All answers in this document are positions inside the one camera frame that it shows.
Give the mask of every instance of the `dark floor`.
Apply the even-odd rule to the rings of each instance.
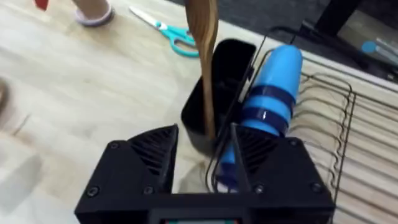
[[[184,0],[168,1],[184,4]],[[330,0],[217,0],[217,2],[220,19],[264,34],[267,29],[274,26],[298,29],[304,19],[315,23]],[[364,0],[359,8],[388,26],[398,29],[398,0]],[[290,35],[284,33],[272,34],[271,37],[283,42],[289,42],[291,39]],[[309,52],[359,68],[351,59],[333,49],[320,47],[301,39],[297,39],[294,44]]]
[[[169,1],[184,3],[184,0]],[[220,19],[263,34],[273,26],[299,28],[305,18],[317,21],[329,0],[217,0],[217,2]]]

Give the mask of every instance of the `teal scissors handle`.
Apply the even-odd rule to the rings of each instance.
[[[170,45],[176,53],[186,57],[199,57],[199,52],[187,51],[176,45],[176,42],[179,41],[191,47],[196,46],[194,39],[188,35],[189,30],[187,28],[167,26],[166,29],[161,29],[160,31],[170,39]]]

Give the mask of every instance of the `black utensil holder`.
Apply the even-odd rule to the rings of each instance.
[[[181,113],[188,137],[198,151],[212,155],[229,124],[239,121],[242,104],[238,100],[253,73],[251,62],[255,52],[256,46],[236,39],[226,39],[217,45],[211,63],[216,138],[211,140],[205,132],[201,78]]]

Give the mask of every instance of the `red object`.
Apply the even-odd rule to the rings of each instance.
[[[35,2],[36,6],[44,11],[47,9],[47,6],[49,4],[49,0],[35,0]]]

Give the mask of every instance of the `screw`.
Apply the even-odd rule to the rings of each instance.
[[[296,145],[297,145],[297,141],[296,141],[296,140],[290,140],[289,143],[290,143],[292,146],[296,146]]]
[[[145,187],[144,188],[144,194],[153,194],[154,193],[154,188],[153,187]]]
[[[265,187],[264,187],[263,185],[261,185],[261,184],[257,185],[257,186],[254,188],[254,192],[255,192],[256,194],[262,194],[262,193],[264,193],[264,191],[265,191]]]
[[[87,190],[87,196],[89,197],[95,197],[99,194],[100,188],[99,187],[91,187]]]
[[[111,149],[117,149],[119,147],[119,144],[118,143],[112,143],[111,144]]]
[[[315,193],[320,193],[323,190],[322,185],[320,185],[319,183],[311,183],[310,187],[311,187],[311,190]]]

